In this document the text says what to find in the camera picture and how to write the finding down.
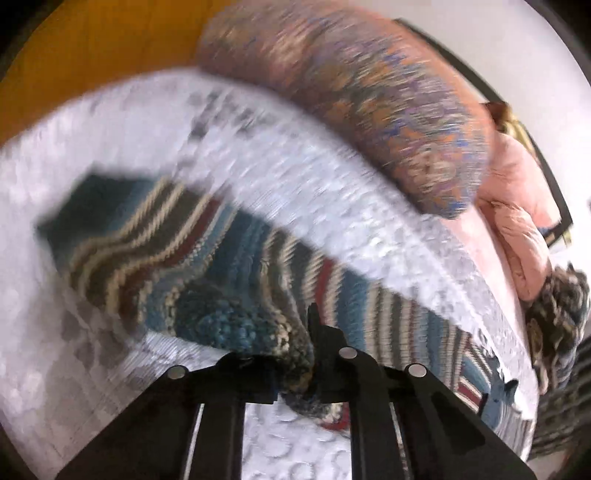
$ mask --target white lace bedspread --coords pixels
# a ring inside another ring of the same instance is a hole
[[[527,351],[458,242],[328,129],[268,92],[177,70],[68,103],[0,150],[0,420],[41,480],[52,478],[174,364],[221,352],[149,333],[135,338],[64,293],[34,225],[91,170],[168,175],[285,226],[470,332],[519,379]],[[350,478],[347,438],[285,405],[249,406],[243,478]]]

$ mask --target knitted pillow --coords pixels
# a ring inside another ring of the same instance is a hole
[[[486,109],[427,44],[388,19],[331,0],[244,0],[211,20],[198,61],[314,113],[425,213],[457,217],[487,168]]]

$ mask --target screw head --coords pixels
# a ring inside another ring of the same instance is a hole
[[[427,375],[427,369],[421,364],[412,364],[408,367],[408,373],[414,377],[421,378]]]
[[[180,365],[175,365],[174,367],[170,367],[166,370],[166,375],[169,377],[170,380],[179,380],[185,376],[185,369]]]
[[[339,355],[341,358],[351,360],[357,356],[357,350],[355,350],[352,346],[344,346],[341,350],[339,350]]]

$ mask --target black metal bracket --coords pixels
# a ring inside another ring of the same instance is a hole
[[[348,402],[353,480],[406,478],[397,431],[415,480],[535,480],[478,416],[420,364],[379,366],[321,325],[308,326],[316,353],[314,395]],[[270,358],[224,356],[189,372],[171,367],[57,476],[58,480],[239,480],[246,403],[277,400]]]

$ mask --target knitted fabric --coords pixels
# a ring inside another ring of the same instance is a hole
[[[304,400],[314,363],[306,312],[389,367],[420,362],[520,451],[531,422],[470,335],[286,231],[167,180],[86,179],[39,228],[68,285],[123,322],[243,355],[269,355],[289,405],[346,426],[338,406]]]
[[[566,386],[540,398],[530,458],[570,450],[589,437],[591,426],[591,338],[577,348]]]
[[[571,264],[566,270],[556,267],[525,313],[532,365],[541,395],[562,389],[568,383],[588,315],[586,275]]]

